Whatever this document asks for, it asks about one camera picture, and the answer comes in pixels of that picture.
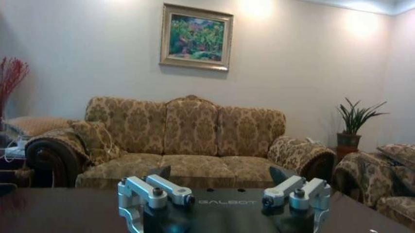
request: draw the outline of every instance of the potted plant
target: potted plant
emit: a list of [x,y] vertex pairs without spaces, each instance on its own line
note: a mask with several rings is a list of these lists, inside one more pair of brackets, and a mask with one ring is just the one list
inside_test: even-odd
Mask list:
[[376,112],[376,109],[386,104],[387,102],[383,102],[380,104],[376,104],[371,106],[370,108],[358,108],[358,104],[360,103],[360,100],[355,103],[351,103],[348,98],[346,98],[346,101],[348,103],[348,108],[340,104],[338,108],[344,124],[346,129],[343,130],[343,133],[338,133],[338,151],[342,152],[354,152],[358,151],[359,146],[359,140],[360,135],[358,135],[358,131],[364,124],[364,122],[375,116],[379,116],[382,114],[387,113],[379,113]]

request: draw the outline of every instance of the sofa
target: sofa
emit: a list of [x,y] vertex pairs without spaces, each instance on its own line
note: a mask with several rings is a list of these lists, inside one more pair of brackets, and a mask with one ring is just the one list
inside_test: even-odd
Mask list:
[[284,131],[280,111],[194,95],[168,102],[93,97],[84,121],[33,135],[25,154],[64,187],[115,188],[161,166],[171,166],[172,182],[196,188],[272,187],[271,166],[330,180],[335,153]]
[[415,231],[415,145],[388,144],[378,149],[344,157],[332,186]]

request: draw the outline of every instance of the dark wooden table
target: dark wooden table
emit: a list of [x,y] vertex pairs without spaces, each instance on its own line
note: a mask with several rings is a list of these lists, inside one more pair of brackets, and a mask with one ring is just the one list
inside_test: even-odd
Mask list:
[[[323,233],[411,232],[350,197],[335,192]],[[127,232],[117,215],[115,191],[95,189],[17,189],[0,197],[0,232]]]

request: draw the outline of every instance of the gold picture frame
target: gold picture frame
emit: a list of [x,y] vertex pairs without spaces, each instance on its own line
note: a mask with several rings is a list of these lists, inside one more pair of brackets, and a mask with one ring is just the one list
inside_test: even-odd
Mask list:
[[234,15],[164,3],[160,64],[230,70]]

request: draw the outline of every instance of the floral painting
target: floral painting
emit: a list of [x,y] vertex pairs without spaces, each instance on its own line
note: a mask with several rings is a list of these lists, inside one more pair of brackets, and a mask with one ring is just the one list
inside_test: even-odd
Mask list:
[[160,64],[230,69],[234,16],[164,4]]
[[224,22],[172,15],[168,56],[220,61]]

